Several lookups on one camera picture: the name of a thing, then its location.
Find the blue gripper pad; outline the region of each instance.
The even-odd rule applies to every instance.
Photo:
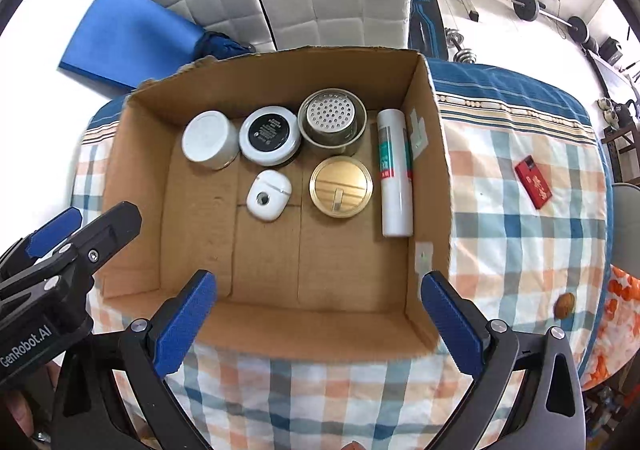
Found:
[[[420,299],[458,370],[476,379],[482,372],[482,343],[469,322],[430,274],[422,277]]]
[[[25,252],[31,258],[42,258],[78,229],[81,224],[82,215],[80,210],[67,208],[31,234],[29,245]]]
[[[156,341],[154,367],[158,376],[164,378],[180,368],[216,301],[216,295],[216,278],[208,271],[203,272],[200,281],[188,292]]]

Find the metal canister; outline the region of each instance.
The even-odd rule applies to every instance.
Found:
[[[367,167],[357,159],[338,156],[322,161],[311,174],[309,193],[325,215],[346,219],[369,203],[373,181]]]
[[[318,90],[298,110],[298,127],[311,149],[325,157],[353,155],[367,126],[367,110],[341,88]]]

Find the cardboard box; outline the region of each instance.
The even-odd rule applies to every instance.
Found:
[[[323,215],[308,192],[318,165],[303,145],[282,171],[292,182],[274,222],[254,219],[244,201],[263,168],[238,156],[213,172],[180,148],[187,123],[220,110],[237,125],[271,104],[294,113],[321,88],[350,90],[369,111],[355,157],[374,192],[351,219]],[[414,237],[382,237],[376,112],[400,108],[414,141]],[[410,120],[424,120],[422,135]],[[415,246],[433,244],[433,268],[449,268],[450,177],[428,70],[415,51],[305,48],[217,62],[204,58],[127,100],[107,169],[103,209],[120,201],[142,213],[140,236],[98,275],[107,305],[149,318],[194,271],[216,276],[218,302],[198,340],[274,358],[383,361],[433,351],[437,331],[417,294]]]

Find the black label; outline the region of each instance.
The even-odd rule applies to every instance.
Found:
[[[28,364],[58,340],[58,333],[43,317],[16,329],[0,344],[0,380]]]
[[[289,123],[280,114],[264,114],[249,127],[249,143],[260,152],[273,152],[289,137]]]

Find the gray chair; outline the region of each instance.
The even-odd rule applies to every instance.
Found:
[[[613,243],[611,263],[640,277],[640,188],[613,184]]]

